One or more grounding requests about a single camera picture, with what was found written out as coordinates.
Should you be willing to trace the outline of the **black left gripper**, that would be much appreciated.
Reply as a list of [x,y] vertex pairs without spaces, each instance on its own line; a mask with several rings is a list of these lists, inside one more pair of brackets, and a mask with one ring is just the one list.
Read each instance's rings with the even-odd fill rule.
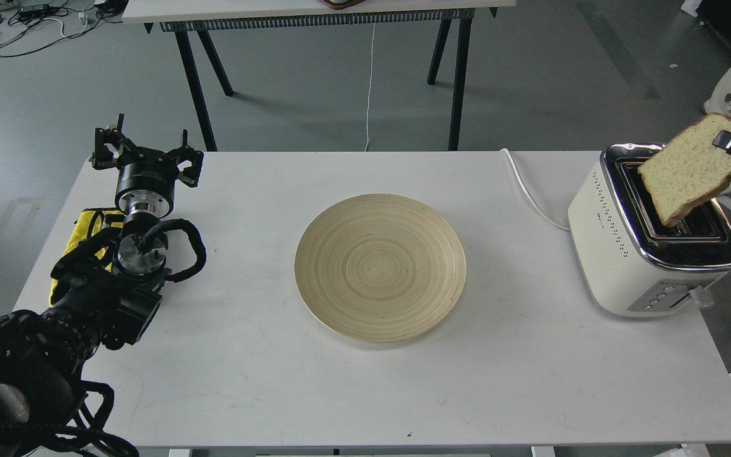
[[117,199],[142,190],[173,199],[177,180],[199,185],[205,154],[188,144],[188,130],[181,133],[179,147],[164,152],[139,147],[122,133],[123,126],[124,114],[119,114],[116,124],[95,128],[91,154],[93,169],[119,169]]

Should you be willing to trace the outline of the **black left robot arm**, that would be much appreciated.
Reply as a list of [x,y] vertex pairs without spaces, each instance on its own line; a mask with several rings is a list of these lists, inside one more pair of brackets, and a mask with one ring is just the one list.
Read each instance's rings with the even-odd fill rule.
[[118,171],[114,205],[122,225],[104,222],[53,266],[44,312],[0,316],[0,456],[44,447],[58,453],[136,456],[136,446],[104,429],[114,407],[110,385],[85,381],[100,347],[140,340],[159,310],[163,286],[197,275],[207,261],[195,225],[171,219],[175,183],[199,183],[204,153],[139,147],[116,125],[97,128],[90,163]]

